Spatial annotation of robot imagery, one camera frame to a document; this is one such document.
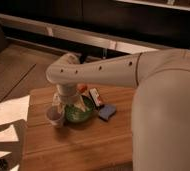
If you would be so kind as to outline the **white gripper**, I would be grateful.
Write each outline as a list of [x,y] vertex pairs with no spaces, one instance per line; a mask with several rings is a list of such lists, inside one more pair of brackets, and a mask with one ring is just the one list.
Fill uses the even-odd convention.
[[77,85],[56,85],[58,98],[62,104],[71,105],[79,101],[80,95],[77,92]]

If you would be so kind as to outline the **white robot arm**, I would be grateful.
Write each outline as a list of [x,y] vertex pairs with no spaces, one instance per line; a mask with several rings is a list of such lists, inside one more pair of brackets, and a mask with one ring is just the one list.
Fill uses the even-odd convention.
[[167,49],[81,64],[73,54],[46,76],[69,102],[78,83],[134,87],[134,171],[190,171],[190,50]]

